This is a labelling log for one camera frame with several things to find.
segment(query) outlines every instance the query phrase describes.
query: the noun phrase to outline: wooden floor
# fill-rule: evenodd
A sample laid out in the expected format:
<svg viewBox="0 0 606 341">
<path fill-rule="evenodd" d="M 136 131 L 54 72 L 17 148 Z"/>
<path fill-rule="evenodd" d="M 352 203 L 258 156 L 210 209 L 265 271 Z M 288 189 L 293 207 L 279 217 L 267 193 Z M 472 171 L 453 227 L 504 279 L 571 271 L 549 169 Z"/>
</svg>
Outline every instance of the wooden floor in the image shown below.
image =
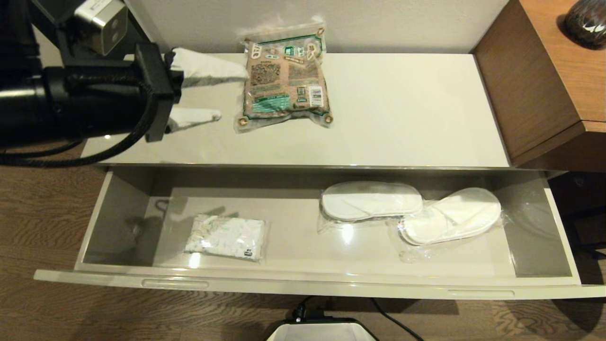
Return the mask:
<svg viewBox="0 0 606 341">
<path fill-rule="evenodd" d="M 37 268 L 73 268 L 103 176 L 93 167 L 0 167 L 0 340 L 261 340 L 301 301 L 32 280 Z M 585 255 L 578 261 L 588 280 L 604 280 L 606 261 L 601 269 Z M 606 340 L 603 300 L 380 303 L 425 340 Z M 333 298 L 328 306 L 328 314 L 356 318 L 381 340 L 412 339 L 368 299 Z"/>
</svg>

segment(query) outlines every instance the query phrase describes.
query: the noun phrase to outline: dark vase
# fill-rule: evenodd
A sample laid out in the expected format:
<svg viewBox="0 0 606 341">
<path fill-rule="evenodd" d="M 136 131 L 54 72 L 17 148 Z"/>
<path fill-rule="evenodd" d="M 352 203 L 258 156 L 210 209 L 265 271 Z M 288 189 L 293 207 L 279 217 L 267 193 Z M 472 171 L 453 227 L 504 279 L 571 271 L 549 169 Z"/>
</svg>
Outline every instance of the dark vase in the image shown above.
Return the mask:
<svg viewBox="0 0 606 341">
<path fill-rule="evenodd" d="M 606 45 L 606 0 L 579 0 L 564 22 L 572 38 L 581 45 L 592 49 Z"/>
</svg>

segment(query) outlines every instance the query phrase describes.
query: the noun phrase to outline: small plastic package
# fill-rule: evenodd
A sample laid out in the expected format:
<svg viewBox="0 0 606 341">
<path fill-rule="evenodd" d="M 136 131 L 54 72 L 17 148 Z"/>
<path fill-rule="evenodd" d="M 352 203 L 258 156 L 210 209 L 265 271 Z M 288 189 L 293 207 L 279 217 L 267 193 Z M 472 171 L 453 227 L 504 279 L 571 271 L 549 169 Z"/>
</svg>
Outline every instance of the small plastic package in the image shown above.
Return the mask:
<svg viewBox="0 0 606 341">
<path fill-rule="evenodd" d="M 384 227 L 423 210 L 423 198 L 412 186 L 379 181 L 351 181 L 330 186 L 320 200 L 318 233 L 342 228 Z"/>
<path fill-rule="evenodd" d="M 405 263 L 432 258 L 458 248 L 473 237 L 503 225 L 501 204 L 482 188 L 466 188 L 439 201 L 426 201 L 422 211 L 387 222 L 391 243 Z"/>
<path fill-rule="evenodd" d="M 244 35 L 249 79 L 237 132 L 307 117 L 330 127 L 333 116 L 322 72 L 325 23 L 265 29 Z"/>
<path fill-rule="evenodd" d="M 264 220 L 198 214 L 184 251 L 260 262 L 269 227 Z"/>
</svg>

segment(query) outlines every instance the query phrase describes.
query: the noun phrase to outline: black power cord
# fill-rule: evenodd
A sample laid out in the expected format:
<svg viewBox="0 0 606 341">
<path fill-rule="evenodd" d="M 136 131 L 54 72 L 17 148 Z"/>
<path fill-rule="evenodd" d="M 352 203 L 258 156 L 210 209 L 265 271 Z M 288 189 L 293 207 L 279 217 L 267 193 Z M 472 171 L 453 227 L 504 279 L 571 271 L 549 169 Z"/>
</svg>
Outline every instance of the black power cord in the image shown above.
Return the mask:
<svg viewBox="0 0 606 341">
<path fill-rule="evenodd" d="M 31 168 L 62 168 L 62 167 L 78 167 L 88 164 L 97 163 L 110 157 L 114 157 L 121 152 L 132 147 L 139 141 L 152 126 L 154 120 L 154 111 L 150 110 L 152 104 L 152 88 L 141 81 L 140 79 L 129 76 L 72 76 L 67 80 L 73 87 L 87 86 L 91 84 L 125 84 L 138 86 L 145 92 L 146 104 L 145 110 L 139 122 L 122 141 L 115 144 L 103 152 L 93 154 L 84 158 L 69 159 L 69 160 L 37 160 L 34 158 L 15 158 L 0 154 L 0 166 L 16 166 L 16 167 L 31 167 Z"/>
<path fill-rule="evenodd" d="M 410 329 L 409 327 L 403 325 L 400 321 L 394 319 L 393 317 L 387 315 L 387 313 L 381 308 L 381 306 L 377 303 L 376 299 L 371 298 L 370 299 L 373 304 L 375 305 L 375 308 L 377 308 L 377 310 L 379 311 L 379 313 L 381 313 L 381 315 L 385 316 L 386 318 L 389 319 L 389 321 L 392 321 L 393 323 L 397 324 L 400 328 L 406 330 L 410 335 L 412 335 L 415 339 L 419 340 L 419 341 L 424 341 L 423 338 L 421 336 L 419 336 L 419 334 L 415 333 L 414 331 L 412 331 L 412 329 Z"/>
<path fill-rule="evenodd" d="M 310 299 L 312 299 L 314 297 L 316 297 L 316 296 L 315 295 L 307 296 L 303 301 L 301 301 L 301 303 L 299 303 L 297 308 L 293 311 L 293 319 L 295 321 L 297 321 L 297 322 L 305 321 L 305 313 L 307 311 L 305 304 L 307 303 L 307 301 L 309 301 Z M 408 332 L 410 335 L 412 335 L 418 341 L 424 341 L 423 338 L 421 336 L 419 336 L 419 334 L 415 333 L 412 329 L 405 326 L 404 324 L 402 324 L 400 321 L 394 319 L 393 317 L 387 315 L 387 313 L 383 310 L 383 308 L 381 308 L 379 303 L 377 303 L 376 299 L 370 298 L 370 301 L 373 302 L 377 311 L 379 311 L 379 313 L 381 313 L 381 315 L 383 315 L 387 319 L 389 319 L 389 321 L 392 321 L 393 323 L 397 324 L 398 327 L 406 330 L 406 332 Z"/>
</svg>

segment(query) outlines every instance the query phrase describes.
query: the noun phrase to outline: black cable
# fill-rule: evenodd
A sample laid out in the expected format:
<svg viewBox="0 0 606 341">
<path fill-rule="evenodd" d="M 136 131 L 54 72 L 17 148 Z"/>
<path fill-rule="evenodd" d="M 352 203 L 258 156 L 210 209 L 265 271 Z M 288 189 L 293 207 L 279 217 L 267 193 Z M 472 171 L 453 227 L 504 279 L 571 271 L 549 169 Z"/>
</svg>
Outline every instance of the black cable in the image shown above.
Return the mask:
<svg viewBox="0 0 606 341">
<path fill-rule="evenodd" d="M 0 155 L 0 166 L 16 166 L 16 167 L 33 167 L 33 168 L 61 168 L 61 167 L 77 167 L 87 164 L 97 163 L 110 157 L 114 157 L 121 152 L 132 147 L 139 141 L 152 126 L 155 117 L 152 110 L 149 110 L 152 101 L 152 88 L 141 81 L 140 79 L 129 76 L 71 76 L 67 80 L 75 86 L 86 86 L 91 84 L 125 84 L 136 85 L 146 94 L 145 110 L 135 128 L 122 141 L 115 144 L 109 149 L 90 155 L 84 158 L 69 159 L 69 160 L 36 160 L 30 158 L 11 158 Z"/>
<path fill-rule="evenodd" d="M 47 157 L 51 155 L 56 155 L 59 153 L 66 152 L 70 149 L 78 147 L 82 143 L 82 140 L 68 143 L 64 146 L 43 150 L 41 152 L 29 152 L 29 153 L 7 153 L 6 151 L 0 155 L 0 157 L 10 157 L 10 158 L 39 158 L 39 157 Z"/>
<path fill-rule="evenodd" d="M 312 299 L 312 298 L 314 298 L 314 297 L 316 297 L 316 295 L 310 295 L 310 296 L 307 296 L 307 297 L 306 297 L 306 298 L 305 298 L 305 299 L 304 299 L 304 300 L 301 302 L 301 304 L 302 304 L 302 305 L 305 305 L 305 303 L 307 303 L 307 301 L 311 300 L 311 299 Z"/>
<path fill-rule="evenodd" d="M 303 320 L 305 320 L 305 313 L 307 312 L 307 308 L 305 307 L 305 304 L 307 303 L 307 301 L 309 301 L 310 299 L 316 297 L 315 295 L 310 295 L 307 296 L 306 298 L 303 299 L 303 301 L 301 301 L 301 303 L 299 303 L 299 305 L 297 306 L 297 308 L 295 310 L 293 310 L 293 319 L 295 319 L 297 322 L 301 322 Z"/>
<path fill-rule="evenodd" d="M 393 317 L 387 315 L 387 313 L 381 308 L 381 306 L 379 306 L 379 304 L 377 303 L 376 299 L 370 298 L 370 300 L 373 302 L 373 304 L 375 305 L 375 308 L 377 308 L 377 310 L 379 311 L 379 313 L 381 313 L 381 315 L 383 315 L 386 318 L 388 318 L 389 321 L 392 321 L 393 323 L 397 324 L 400 328 L 406 330 L 415 339 L 417 339 L 419 341 L 424 341 L 421 336 L 419 336 L 417 333 L 415 333 L 414 331 L 412 331 L 409 327 L 403 325 L 400 321 L 398 321 L 398 320 L 394 319 Z"/>
</svg>

